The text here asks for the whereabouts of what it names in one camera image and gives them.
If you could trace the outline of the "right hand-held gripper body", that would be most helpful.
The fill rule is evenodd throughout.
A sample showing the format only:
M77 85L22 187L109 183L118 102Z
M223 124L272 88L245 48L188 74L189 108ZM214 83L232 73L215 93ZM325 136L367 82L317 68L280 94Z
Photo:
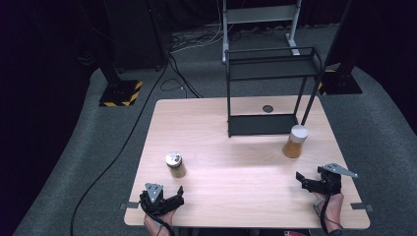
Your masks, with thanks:
M352 178L358 177L357 173L354 173L337 163L319 166L318 173L320 174L321 179L312 184L311 192L331 196L341 192L342 175Z

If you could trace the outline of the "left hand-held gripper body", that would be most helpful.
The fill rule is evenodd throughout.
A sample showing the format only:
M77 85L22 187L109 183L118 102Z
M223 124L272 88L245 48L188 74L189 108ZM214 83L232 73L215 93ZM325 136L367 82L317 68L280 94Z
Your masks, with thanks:
M175 197L165 199L163 197L163 186L152 183L145 183L146 189L140 194L140 204L143 211L155 216L165 215L173 210Z

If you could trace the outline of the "silver lid spice jar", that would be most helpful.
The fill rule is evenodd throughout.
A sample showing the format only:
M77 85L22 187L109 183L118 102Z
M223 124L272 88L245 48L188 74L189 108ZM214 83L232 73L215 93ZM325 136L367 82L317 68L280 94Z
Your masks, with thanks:
M187 169L183 163L183 157L178 151L171 151L165 156L165 163L173 178L183 178Z

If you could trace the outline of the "white lid orange jar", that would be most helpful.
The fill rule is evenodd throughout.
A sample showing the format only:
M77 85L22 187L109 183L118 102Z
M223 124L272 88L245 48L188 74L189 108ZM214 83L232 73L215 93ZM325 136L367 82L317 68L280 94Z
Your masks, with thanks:
M301 155L304 142L309 136L309 130L303 125L295 125L291 128L288 140L282 151L290 158L297 158Z

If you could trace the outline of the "black metal shelf rack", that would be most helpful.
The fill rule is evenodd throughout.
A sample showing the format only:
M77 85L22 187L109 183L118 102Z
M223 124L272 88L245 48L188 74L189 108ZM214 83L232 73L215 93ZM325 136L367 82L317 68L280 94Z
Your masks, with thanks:
M318 86L324 73L321 55L313 46L292 46L265 49L225 50L227 125L228 137L255 135L289 134L295 125L305 125L315 100ZM302 101L308 78L315 84L302 119L297 113ZM261 114L233 114L232 103L238 98L231 97L231 84L261 80L301 79L301 87L292 111L278 111Z

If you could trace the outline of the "person's left hand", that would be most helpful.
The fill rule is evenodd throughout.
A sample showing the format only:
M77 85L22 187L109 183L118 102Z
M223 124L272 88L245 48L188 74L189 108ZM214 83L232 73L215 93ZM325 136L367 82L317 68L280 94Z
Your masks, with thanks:
M151 236L172 236L172 220L175 211L172 210L165 215L153 219L148 214L144 219L144 226Z

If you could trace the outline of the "person's right hand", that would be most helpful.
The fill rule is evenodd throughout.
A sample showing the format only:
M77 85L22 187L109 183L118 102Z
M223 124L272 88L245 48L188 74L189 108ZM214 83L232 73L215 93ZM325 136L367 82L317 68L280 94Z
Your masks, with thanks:
M315 197L317 198L318 203L315 206L315 211L318 214L321 214L326 202L326 196L319 193L315 193ZM332 230L342 229L340 223L340 215L343 200L344 196L342 194L333 195L328 200L328 205L324 216L324 223L326 225L327 233L330 233Z

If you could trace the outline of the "black cabinet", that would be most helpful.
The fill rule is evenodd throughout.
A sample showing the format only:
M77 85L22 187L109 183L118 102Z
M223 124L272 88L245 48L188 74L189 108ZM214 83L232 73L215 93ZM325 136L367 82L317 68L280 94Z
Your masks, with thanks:
M113 65L124 70L166 64L171 44L166 0L104 0L114 40Z

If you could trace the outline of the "grey metal stand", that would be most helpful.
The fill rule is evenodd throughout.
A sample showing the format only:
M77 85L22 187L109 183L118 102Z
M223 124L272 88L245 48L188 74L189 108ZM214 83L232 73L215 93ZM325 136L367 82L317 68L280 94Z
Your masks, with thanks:
M229 9L227 0L222 0L222 62L226 61L225 51L229 49L228 27L241 24L266 23L266 22L291 22L290 33L287 33L286 40L293 55L299 55L294 40L295 31L301 12L302 0L295 0L293 4L270 7L239 8Z

